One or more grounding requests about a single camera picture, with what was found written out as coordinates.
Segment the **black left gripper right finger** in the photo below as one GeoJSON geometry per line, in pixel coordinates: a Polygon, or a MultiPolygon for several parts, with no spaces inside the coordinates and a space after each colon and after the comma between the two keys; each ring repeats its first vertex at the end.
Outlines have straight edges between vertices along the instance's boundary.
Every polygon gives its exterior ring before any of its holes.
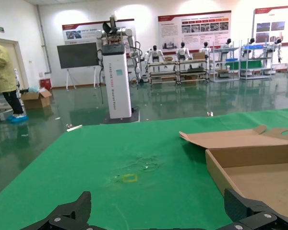
{"type": "Polygon", "coordinates": [[[288,230],[288,217],[262,201],[242,197],[234,189],[225,189],[224,208],[232,223],[221,230],[288,230]]]}

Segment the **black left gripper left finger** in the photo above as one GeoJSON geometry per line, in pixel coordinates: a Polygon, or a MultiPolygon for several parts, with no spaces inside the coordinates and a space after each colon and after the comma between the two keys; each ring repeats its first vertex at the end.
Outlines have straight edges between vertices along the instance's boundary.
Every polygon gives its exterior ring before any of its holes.
{"type": "Polygon", "coordinates": [[[91,214],[91,193],[83,192],[76,201],[57,206],[46,218],[25,230],[86,230],[91,214]]]}

